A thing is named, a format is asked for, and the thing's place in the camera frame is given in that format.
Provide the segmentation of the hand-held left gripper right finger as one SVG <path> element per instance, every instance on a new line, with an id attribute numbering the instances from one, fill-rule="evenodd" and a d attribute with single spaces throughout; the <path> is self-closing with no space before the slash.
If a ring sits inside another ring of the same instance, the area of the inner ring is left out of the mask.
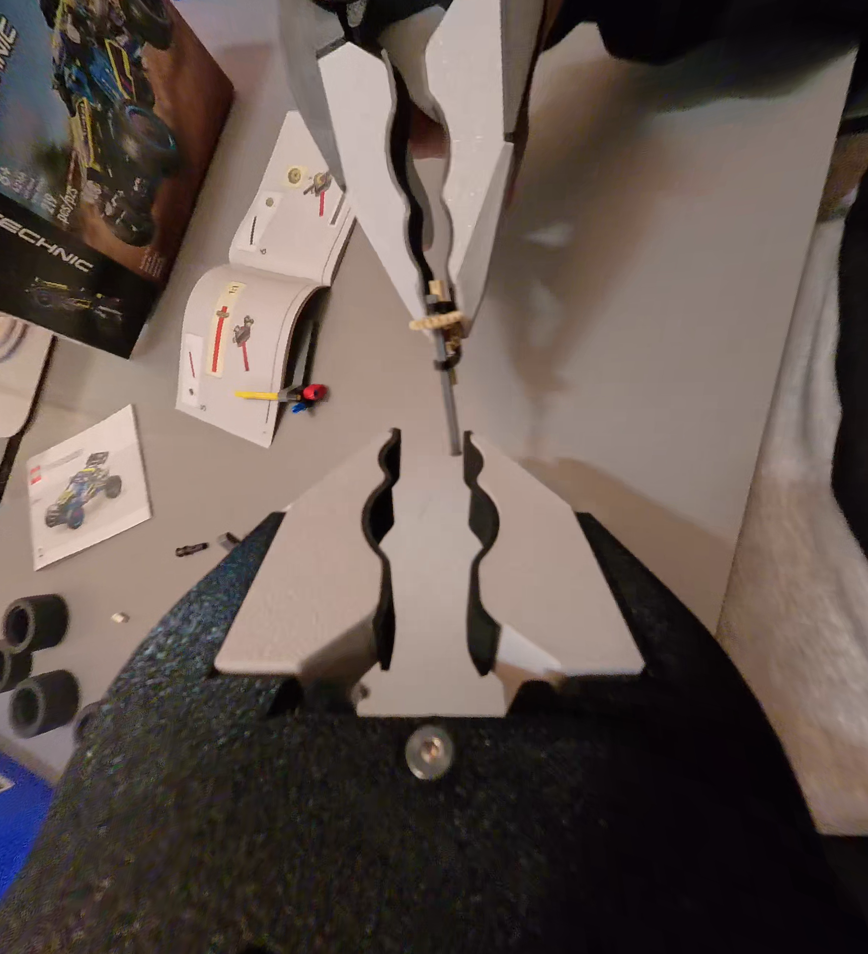
<path id="1" fill-rule="evenodd" d="M 551 682 L 629 677 L 644 661 L 579 515 L 544 483 L 464 433 L 467 650 L 477 673 Z"/>

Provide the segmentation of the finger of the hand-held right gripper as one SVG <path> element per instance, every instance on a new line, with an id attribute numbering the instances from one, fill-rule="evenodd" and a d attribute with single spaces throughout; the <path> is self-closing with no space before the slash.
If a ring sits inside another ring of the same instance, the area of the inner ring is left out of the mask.
<path id="1" fill-rule="evenodd" d="M 450 227 L 446 265 L 464 335 L 485 293 L 546 6 L 453 2 L 425 49 L 427 87 L 448 137 L 441 192 Z"/>
<path id="2" fill-rule="evenodd" d="M 410 320 L 428 317 L 433 274 L 425 256 L 429 208 L 409 148 L 412 101 L 387 54 L 345 42 L 322 55 L 345 190 Z"/>

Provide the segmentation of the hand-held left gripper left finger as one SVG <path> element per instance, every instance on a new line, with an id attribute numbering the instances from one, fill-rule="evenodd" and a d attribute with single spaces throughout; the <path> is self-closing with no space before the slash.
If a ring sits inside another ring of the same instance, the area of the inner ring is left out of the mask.
<path id="1" fill-rule="evenodd" d="M 390 428 L 308 488 L 273 541 L 214 659 L 220 674 L 352 685 L 390 668 L 392 530 L 401 431 Z"/>

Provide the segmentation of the black lego gear assembly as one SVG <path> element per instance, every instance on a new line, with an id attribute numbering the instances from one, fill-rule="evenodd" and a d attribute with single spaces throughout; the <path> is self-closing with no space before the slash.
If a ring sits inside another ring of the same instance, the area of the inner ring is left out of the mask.
<path id="1" fill-rule="evenodd" d="M 463 356 L 464 340 L 473 327 L 473 319 L 457 307 L 444 280 L 430 280 L 424 296 L 426 314 L 409 322 L 411 330 L 426 334 L 442 356 L 436 357 L 435 369 L 447 373 L 452 380 Z"/>

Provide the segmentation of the grey lego axle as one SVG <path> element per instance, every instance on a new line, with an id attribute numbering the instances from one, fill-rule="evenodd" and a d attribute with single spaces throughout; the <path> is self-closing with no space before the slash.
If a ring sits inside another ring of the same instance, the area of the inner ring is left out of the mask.
<path id="1" fill-rule="evenodd" d="M 445 420 L 447 423 L 450 454 L 458 457 L 462 453 L 462 439 L 459 417 L 455 398 L 454 352 L 449 343 L 449 337 L 444 331 L 439 332 L 437 340 L 437 361 L 440 372 L 442 399 L 444 404 Z"/>

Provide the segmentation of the instruction booklet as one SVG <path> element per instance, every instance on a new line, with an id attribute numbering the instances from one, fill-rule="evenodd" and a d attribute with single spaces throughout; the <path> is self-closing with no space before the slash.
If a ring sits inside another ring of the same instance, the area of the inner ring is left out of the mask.
<path id="1" fill-rule="evenodd" d="M 228 261 L 194 285 L 183 318 L 176 407 L 261 447 L 290 404 L 242 400 L 277 391 L 304 313 L 333 282 L 355 225 L 301 113 L 290 111 Z"/>

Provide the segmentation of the black lego tyre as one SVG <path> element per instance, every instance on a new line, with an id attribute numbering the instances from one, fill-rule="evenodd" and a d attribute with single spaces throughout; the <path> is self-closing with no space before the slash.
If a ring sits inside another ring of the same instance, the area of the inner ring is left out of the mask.
<path id="1" fill-rule="evenodd" d="M 0 640 L 0 695 L 15 690 L 31 671 L 31 653 Z"/>
<path id="2" fill-rule="evenodd" d="M 21 597 L 2 618 L 2 637 L 13 652 L 35 652 L 57 646 L 66 636 L 69 607 L 58 594 Z"/>
<path id="3" fill-rule="evenodd" d="M 34 738 L 62 728 L 80 711 L 80 688 L 69 670 L 54 670 L 24 679 L 9 700 L 9 722 L 20 738 Z"/>

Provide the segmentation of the lego set cardboard box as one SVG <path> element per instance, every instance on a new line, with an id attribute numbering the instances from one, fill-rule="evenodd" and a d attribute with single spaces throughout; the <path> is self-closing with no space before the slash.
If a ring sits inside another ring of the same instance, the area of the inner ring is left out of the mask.
<path id="1" fill-rule="evenodd" d="M 165 1 L 0 1 L 0 312 L 129 359 L 234 87 Z"/>

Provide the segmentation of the person's grey fleece pants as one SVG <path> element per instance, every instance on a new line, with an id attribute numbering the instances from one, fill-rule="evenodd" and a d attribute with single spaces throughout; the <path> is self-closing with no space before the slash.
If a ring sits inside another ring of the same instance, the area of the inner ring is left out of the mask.
<path id="1" fill-rule="evenodd" d="M 832 490 L 838 261 L 856 194 L 811 236 L 716 632 L 836 836 L 868 836 L 868 560 Z"/>

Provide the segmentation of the small leaflet with car picture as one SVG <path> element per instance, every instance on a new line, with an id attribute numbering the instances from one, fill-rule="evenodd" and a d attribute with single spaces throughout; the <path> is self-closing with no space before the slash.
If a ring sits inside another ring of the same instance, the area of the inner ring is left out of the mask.
<path id="1" fill-rule="evenodd" d="M 35 570 L 81 554 L 153 515 L 131 405 L 30 458 L 24 475 Z"/>

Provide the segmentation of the lego frame with yellow axle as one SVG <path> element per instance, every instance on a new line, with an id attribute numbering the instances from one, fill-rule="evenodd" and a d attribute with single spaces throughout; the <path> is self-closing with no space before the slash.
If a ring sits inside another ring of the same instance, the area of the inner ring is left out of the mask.
<path id="1" fill-rule="evenodd" d="M 311 380 L 314 354 L 318 336 L 318 325 L 309 323 L 296 331 L 293 342 L 286 352 L 285 375 L 287 381 L 277 391 L 237 390 L 235 396 L 242 400 L 265 401 L 274 404 L 290 404 L 293 413 L 300 413 L 314 407 L 328 395 L 325 385 Z"/>

